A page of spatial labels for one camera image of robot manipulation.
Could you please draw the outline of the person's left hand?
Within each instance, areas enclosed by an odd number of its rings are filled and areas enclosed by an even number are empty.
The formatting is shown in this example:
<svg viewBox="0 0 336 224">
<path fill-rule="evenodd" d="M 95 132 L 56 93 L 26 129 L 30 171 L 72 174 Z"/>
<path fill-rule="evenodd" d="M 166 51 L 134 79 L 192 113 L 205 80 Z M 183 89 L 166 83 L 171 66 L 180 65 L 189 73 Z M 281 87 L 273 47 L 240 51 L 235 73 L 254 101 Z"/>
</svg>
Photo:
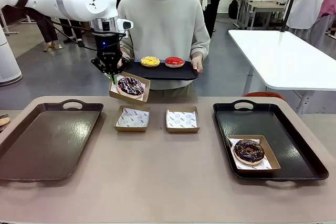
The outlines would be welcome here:
<svg viewBox="0 0 336 224">
<path fill-rule="evenodd" d="M 203 55 L 194 55 L 191 60 L 191 65 L 195 71 L 198 73 L 203 72 Z"/>
</svg>

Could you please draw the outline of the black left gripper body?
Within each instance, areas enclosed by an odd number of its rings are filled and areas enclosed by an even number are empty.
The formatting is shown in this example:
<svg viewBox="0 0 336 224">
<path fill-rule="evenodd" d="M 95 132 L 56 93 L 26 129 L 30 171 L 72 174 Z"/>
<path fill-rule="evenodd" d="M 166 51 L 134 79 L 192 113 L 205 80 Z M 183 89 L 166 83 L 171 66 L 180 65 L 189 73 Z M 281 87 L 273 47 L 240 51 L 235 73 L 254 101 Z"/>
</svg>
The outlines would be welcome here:
<svg viewBox="0 0 336 224">
<path fill-rule="evenodd" d="M 120 36 L 95 36 L 97 57 L 105 66 L 117 66 L 121 60 Z"/>
</svg>

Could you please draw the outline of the person's right hand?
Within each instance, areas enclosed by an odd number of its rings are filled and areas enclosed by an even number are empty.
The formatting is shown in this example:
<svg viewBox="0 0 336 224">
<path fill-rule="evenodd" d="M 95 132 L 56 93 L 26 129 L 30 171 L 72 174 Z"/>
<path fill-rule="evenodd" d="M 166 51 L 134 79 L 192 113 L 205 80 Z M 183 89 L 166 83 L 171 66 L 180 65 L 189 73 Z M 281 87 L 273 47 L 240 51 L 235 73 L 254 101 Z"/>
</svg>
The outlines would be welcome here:
<svg viewBox="0 0 336 224">
<path fill-rule="evenodd" d="M 130 62 L 130 56 L 128 55 L 128 53 L 125 50 L 121 50 L 121 59 L 119 60 L 117 67 L 118 69 L 120 68 L 124 68 L 125 66 L 127 66 Z"/>
</svg>

